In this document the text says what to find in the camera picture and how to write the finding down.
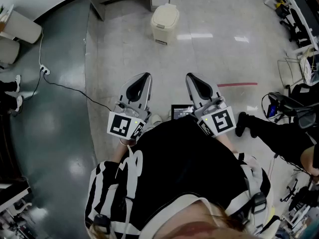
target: electrical outlet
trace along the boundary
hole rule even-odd
[[[50,74],[50,70],[47,69],[46,66],[41,65],[40,68],[41,68],[41,70],[42,70],[46,75],[49,75],[49,74]]]

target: buckle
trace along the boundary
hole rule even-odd
[[[111,220],[106,215],[97,214],[94,217],[93,223],[99,227],[106,228],[106,234],[110,234]]]
[[[263,212],[267,207],[267,200],[263,192],[259,192],[253,196],[252,201],[252,213],[258,214]]]

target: gray floor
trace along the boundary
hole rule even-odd
[[[51,70],[49,81],[85,91],[85,38],[90,3],[76,0],[43,23],[41,63]],[[39,46],[22,44],[15,66],[2,81],[21,74],[21,94],[32,94],[39,77]],[[86,239],[84,208],[88,183],[96,165],[86,98],[51,86],[43,78],[21,114],[11,117],[18,163],[34,199],[32,225],[54,239]]]
[[[235,116],[241,111],[264,118],[261,98],[283,92],[277,60],[297,46],[264,0],[172,0],[180,11],[176,40],[169,46],[155,43],[150,27],[148,0],[122,0],[105,6],[106,19],[90,15],[86,49],[87,89],[101,103],[114,107],[122,84],[132,76],[150,72],[153,89],[150,111],[167,118],[171,104],[190,104],[185,85],[188,72],[205,75],[217,84],[255,82],[257,86],[224,87],[221,93]],[[285,84],[290,72],[282,68]],[[98,161],[109,159],[118,139],[107,135],[108,111],[88,103],[90,127]],[[257,157],[266,171],[273,152],[249,132],[228,136],[241,152]],[[276,159],[271,181],[276,213],[286,205],[279,199],[293,176],[293,167]],[[298,174],[302,180],[307,177]]]

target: screen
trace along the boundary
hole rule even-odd
[[[271,118],[275,116],[277,113],[277,105],[269,105],[268,106],[268,112],[267,112],[267,117]]]
[[[171,119],[177,120],[185,117],[194,111],[194,105],[172,105],[171,106]]]

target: white trash bin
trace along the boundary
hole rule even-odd
[[[159,6],[151,19],[154,40],[169,44],[175,34],[175,28],[179,19],[179,11],[175,5],[166,3]]]
[[[0,36],[0,62],[13,64],[19,54],[20,43]]]
[[[14,11],[13,7],[10,8],[8,13],[3,29],[4,33],[29,43],[35,43],[39,39],[42,33],[40,25]]]

